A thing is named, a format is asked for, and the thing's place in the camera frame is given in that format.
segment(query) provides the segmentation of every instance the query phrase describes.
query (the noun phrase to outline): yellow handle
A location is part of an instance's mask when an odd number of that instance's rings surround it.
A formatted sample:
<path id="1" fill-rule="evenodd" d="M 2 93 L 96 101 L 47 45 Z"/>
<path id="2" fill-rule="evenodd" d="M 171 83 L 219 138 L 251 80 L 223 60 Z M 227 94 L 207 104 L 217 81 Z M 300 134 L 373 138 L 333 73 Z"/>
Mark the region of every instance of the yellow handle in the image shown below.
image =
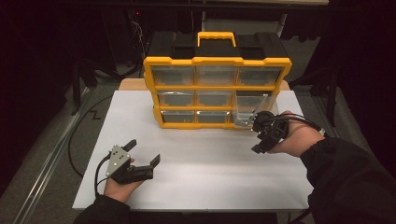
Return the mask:
<path id="1" fill-rule="evenodd" d="M 201 39 L 231 39 L 233 47 L 236 47 L 233 32 L 198 32 L 198 47 L 200 46 Z"/>

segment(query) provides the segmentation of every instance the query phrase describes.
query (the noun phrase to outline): white table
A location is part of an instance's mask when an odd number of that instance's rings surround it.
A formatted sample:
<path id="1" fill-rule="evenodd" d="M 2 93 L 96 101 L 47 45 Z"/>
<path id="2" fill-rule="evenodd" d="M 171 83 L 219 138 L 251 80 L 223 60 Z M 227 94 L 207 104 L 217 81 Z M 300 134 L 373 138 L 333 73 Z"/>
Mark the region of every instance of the white table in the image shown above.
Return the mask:
<path id="1" fill-rule="evenodd" d="M 279 111 L 302 114 L 293 91 L 277 97 Z M 73 204 L 94 201 L 93 179 L 99 161 L 114 145 L 136 139 L 130 151 L 136 165 L 161 154 L 154 179 L 146 181 L 128 204 L 139 211 L 297 211 L 308 207 L 312 187 L 298 158 L 256 154 L 260 142 L 249 130 L 160 129 L 152 115 L 149 91 L 116 91 Z M 99 180 L 105 177 L 107 162 Z M 103 192 L 104 184 L 99 186 Z"/>

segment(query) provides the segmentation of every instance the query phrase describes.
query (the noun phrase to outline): transparent drawer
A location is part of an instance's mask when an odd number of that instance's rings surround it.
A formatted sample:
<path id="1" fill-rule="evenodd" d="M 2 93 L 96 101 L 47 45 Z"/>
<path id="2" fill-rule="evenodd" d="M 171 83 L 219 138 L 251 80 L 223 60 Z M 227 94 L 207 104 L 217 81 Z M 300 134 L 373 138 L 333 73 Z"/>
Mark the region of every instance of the transparent drawer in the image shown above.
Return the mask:
<path id="1" fill-rule="evenodd" d="M 197 111 L 197 120 L 199 123 L 225 123 L 229 115 L 229 111 Z"/>
<path id="2" fill-rule="evenodd" d="M 235 66 L 197 66 L 197 83 L 200 86 L 232 86 L 238 70 Z"/>
<path id="3" fill-rule="evenodd" d="M 194 91 L 157 91 L 160 105 L 193 105 Z"/>
<path id="4" fill-rule="evenodd" d="M 237 91 L 233 105 L 233 122 L 236 127 L 251 128 L 255 113 L 271 111 L 277 114 L 275 98 L 270 91 Z"/>
<path id="5" fill-rule="evenodd" d="M 156 85 L 192 85 L 193 66 L 151 66 Z"/>
<path id="6" fill-rule="evenodd" d="M 194 111 L 190 110 L 166 110 L 161 111 L 163 122 L 193 123 Z"/>
<path id="7" fill-rule="evenodd" d="M 282 67 L 241 67 L 237 85 L 268 86 L 275 85 Z"/>
<path id="8" fill-rule="evenodd" d="M 196 91 L 197 104 L 203 106 L 231 106 L 233 91 Z"/>

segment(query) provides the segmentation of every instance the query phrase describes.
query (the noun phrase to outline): human hand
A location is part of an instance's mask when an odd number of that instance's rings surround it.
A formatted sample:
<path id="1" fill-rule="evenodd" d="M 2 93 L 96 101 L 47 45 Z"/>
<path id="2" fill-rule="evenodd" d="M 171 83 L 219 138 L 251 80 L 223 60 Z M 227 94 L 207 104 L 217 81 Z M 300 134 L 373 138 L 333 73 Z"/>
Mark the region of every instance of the human hand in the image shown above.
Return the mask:
<path id="1" fill-rule="evenodd" d="M 131 194 L 143 183 L 144 181 L 134 182 L 131 184 L 121 185 L 117 183 L 112 178 L 109 178 L 106 181 L 105 192 L 109 198 L 115 199 L 122 203 L 126 203 L 131 196 Z"/>
<path id="2" fill-rule="evenodd" d="M 292 113 L 290 111 L 285 111 L 282 114 L 288 115 Z M 284 152 L 294 157 L 300 157 L 305 151 L 322 139 L 324 139 L 323 135 L 308 124 L 290 119 L 288 137 L 267 152 Z"/>

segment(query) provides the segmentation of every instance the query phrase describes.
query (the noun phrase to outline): yellow and black tool organizer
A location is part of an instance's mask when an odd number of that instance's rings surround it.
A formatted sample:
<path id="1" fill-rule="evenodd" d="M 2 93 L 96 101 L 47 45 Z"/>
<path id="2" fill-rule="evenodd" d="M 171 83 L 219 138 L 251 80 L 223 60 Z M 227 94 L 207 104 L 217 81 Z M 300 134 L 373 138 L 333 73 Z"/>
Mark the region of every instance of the yellow and black tool organizer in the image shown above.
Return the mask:
<path id="1" fill-rule="evenodd" d="M 271 110 L 291 61 L 273 33 L 158 32 L 144 68 L 160 127 L 238 129 Z"/>

